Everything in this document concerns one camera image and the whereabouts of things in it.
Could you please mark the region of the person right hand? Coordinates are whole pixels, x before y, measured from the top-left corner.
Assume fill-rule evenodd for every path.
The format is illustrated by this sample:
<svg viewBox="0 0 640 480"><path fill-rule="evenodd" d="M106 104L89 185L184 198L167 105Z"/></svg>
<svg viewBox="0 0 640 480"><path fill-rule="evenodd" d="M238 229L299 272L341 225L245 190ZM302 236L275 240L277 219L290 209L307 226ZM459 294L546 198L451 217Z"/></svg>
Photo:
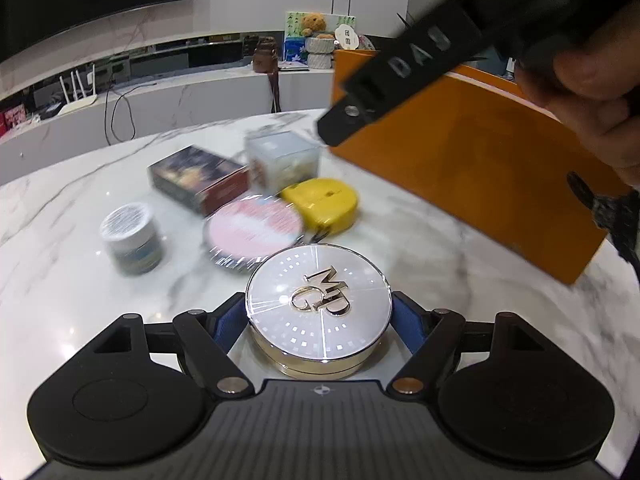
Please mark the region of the person right hand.
<svg viewBox="0 0 640 480"><path fill-rule="evenodd" d="M516 82L548 110L597 159L633 188L639 186L639 119L625 99L639 85L639 5L634 3L601 29L582 50L553 59L557 87L516 66Z"/></svg>

